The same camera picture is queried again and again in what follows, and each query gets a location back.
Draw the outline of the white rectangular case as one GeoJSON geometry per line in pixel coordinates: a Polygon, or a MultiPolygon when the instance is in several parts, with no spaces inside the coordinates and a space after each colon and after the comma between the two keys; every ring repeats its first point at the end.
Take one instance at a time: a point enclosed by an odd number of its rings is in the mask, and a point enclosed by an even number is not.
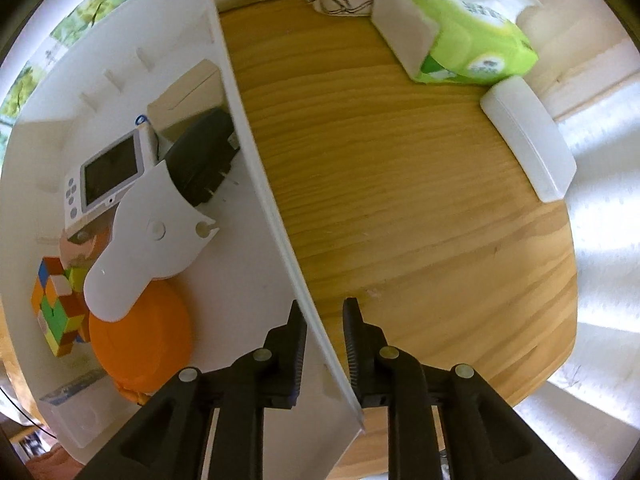
{"type": "Polygon", "coordinates": [[[520,76],[492,86],[480,108],[496,127],[543,203],[562,200],[576,171],[576,160],[558,125],[520,76]]]}

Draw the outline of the large white plastic bin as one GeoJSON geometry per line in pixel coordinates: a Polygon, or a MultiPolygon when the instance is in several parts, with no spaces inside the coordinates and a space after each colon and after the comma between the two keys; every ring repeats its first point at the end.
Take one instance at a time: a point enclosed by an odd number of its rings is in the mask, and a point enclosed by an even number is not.
{"type": "Polygon", "coordinates": [[[288,412],[265,420],[268,479],[324,479],[360,433],[362,415],[314,307],[266,178],[228,55],[215,0],[129,0],[72,47],[25,106],[1,176],[1,301],[39,411],[75,460],[88,462],[136,408],[98,383],[60,405],[48,397],[98,366],[78,344],[54,356],[30,298],[38,266],[55,255],[82,190],[80,167],[134,126],[187,70],[221,72],[240,150],[213,198],[191,206],[164,164],[124,195],[111,245],[89,284],[107,321],[131,310],[144,286],[183,289],[194,323],[191,363],[218,370],[259,347],[292,304],[307,321],[302,386],[288,412]]]}

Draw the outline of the white curved plastic part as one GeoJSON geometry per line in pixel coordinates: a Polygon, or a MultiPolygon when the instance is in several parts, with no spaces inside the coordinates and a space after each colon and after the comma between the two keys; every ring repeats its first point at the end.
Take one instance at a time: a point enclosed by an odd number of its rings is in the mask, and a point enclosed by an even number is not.
{"type": "Polygon", "coordinates": [[[216,236],[216,221],[191,206],[159,162],[124,195],[112,238],[84,284],[89,311],[105,322],[124,318],[152,281],[186,270],[216,236]]]}

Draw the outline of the multicolour puzzle cube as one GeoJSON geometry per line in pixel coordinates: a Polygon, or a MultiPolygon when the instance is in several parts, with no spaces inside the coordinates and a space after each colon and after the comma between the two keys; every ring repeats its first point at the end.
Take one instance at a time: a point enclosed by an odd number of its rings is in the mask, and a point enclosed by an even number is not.
{"type": "Polygon", "coordinates": [[[86,268],[64,268],[58,257],[40,260],[32,310],[46,343],[56,358],[67,356],[75,342],[90,341],[89,309],[84,297],[86,268]]]}

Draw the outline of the orange round plastic case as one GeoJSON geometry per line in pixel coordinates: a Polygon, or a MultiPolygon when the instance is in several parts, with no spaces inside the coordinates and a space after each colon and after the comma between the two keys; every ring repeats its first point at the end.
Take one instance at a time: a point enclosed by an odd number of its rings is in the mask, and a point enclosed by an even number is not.
{"type": "Polygon", "coordinates": [[[92,350],[118,393],[138,405],[191,362],[190,314],[166,281],[152,281],[117,322],[90,315],[89,332],[92,350]]]}

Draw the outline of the black power adapter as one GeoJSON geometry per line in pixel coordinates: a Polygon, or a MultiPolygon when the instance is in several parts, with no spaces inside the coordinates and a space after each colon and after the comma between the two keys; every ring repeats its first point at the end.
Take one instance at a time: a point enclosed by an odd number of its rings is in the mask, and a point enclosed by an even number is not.
{"type": "Polygon", "coordinates": [[[164,162],[178,192],[196,207],[213,197],[239,150],[231,115],[215,107],[172,144],[164,162]]]}

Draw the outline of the clear plastic box with label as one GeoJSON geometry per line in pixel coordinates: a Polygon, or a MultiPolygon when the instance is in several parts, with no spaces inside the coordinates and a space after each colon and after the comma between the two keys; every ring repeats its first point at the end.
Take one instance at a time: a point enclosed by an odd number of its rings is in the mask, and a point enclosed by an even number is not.
{"type": "Polygon", "coordinates": [[[46,393],[38,408],[57,436],[85,448],[115,422],[127,420],[138,406],[117,391],[104,370],[90,370],[46,393]]]}

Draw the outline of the green grape printed cardboard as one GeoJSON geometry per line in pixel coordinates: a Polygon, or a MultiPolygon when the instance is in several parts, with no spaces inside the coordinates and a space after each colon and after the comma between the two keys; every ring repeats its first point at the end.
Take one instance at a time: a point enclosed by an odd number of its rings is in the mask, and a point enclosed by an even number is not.
{"type": "Polygon", "coordinates": [[[1,128],[13,127],[65,53],[127,0],[43,0],[1,58],[1,128]]]}

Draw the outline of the small blue charm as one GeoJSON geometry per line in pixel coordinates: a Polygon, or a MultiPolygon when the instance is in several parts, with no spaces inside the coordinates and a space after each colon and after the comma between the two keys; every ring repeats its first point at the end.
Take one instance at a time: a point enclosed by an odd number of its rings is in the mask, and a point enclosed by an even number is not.
{"type": "Polygon", "coordinates": [[[148,121],[148,118],[145,115],[139,115],[134,122],[137,126],[140,126],[148,121]]]}

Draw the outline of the white handheld game console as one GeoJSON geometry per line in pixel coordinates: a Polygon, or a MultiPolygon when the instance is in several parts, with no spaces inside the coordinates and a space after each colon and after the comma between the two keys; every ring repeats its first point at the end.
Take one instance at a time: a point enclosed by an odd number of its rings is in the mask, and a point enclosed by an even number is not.
{"type": "Polygon", "coordinates": [[[64,229],[80,243],[93,225],[157,164],[157,135],[148,122],[108,144],[66,174],[63,180],[64,229]]]}

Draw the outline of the green tissue pack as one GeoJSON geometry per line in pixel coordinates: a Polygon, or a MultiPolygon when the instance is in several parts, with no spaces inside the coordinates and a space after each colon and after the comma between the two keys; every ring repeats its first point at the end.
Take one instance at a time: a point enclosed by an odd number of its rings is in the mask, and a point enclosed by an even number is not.
{"type": "Polygon", "coordinates": [[[409,78],[422,84],[495,84],[538,61],[516,24],[539,0],[373,0],[371,22],[409,78]]]}

